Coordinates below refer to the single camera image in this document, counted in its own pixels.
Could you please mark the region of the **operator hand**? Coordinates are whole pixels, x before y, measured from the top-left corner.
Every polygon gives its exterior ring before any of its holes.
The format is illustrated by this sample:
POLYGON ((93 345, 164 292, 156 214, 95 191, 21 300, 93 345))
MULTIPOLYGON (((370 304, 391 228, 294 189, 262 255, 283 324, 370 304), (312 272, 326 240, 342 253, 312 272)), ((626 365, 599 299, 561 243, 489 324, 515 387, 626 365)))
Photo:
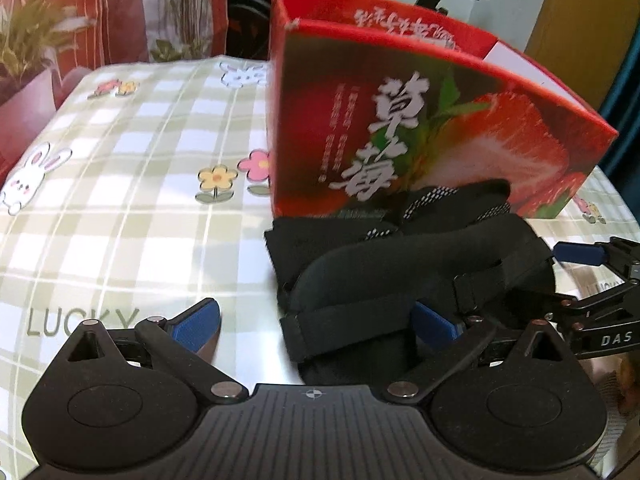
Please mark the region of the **operator hand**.
POLYGON ((639 361, 627 354, 620 361, 620 370, 617 373, 617 382, 620 393, 628 403, 639 402, 639 361))

